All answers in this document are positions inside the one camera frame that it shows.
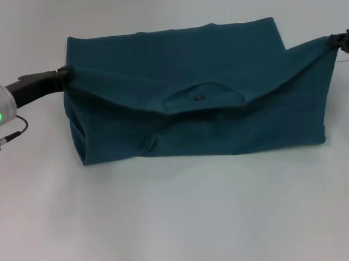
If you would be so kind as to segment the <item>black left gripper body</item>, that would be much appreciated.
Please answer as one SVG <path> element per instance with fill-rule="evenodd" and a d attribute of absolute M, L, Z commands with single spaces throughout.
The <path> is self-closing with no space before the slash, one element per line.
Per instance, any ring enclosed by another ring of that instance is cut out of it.
<path fill-rule="evenodd" d="M 64 91 L 65 83 L 59 84 L 57 71 L 50 71 L 21 76 L 6 89 L 12 94 L 17 108 L 20 108 L 43 96 Z"/>

